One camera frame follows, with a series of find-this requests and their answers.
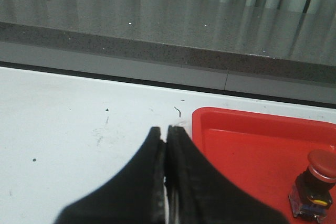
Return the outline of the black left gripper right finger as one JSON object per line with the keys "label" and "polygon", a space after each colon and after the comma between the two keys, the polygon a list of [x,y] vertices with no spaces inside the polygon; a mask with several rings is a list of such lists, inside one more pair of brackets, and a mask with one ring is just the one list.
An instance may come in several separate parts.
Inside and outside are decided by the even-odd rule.
{"label": "black left gripper right finger", "polygon": [[166,188],[169,223],[288,223],[223,176],[179,126],[167,131]]}

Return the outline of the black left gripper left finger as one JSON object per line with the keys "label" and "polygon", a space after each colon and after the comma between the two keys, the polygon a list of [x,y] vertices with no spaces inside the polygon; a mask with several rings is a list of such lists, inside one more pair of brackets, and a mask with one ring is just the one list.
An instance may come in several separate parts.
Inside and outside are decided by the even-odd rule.
{"label": "black left gripper left finger", "polygon": [[165,143],[152,127],[135,155],[114,177],[65,207],[56,223],[165,223]]}

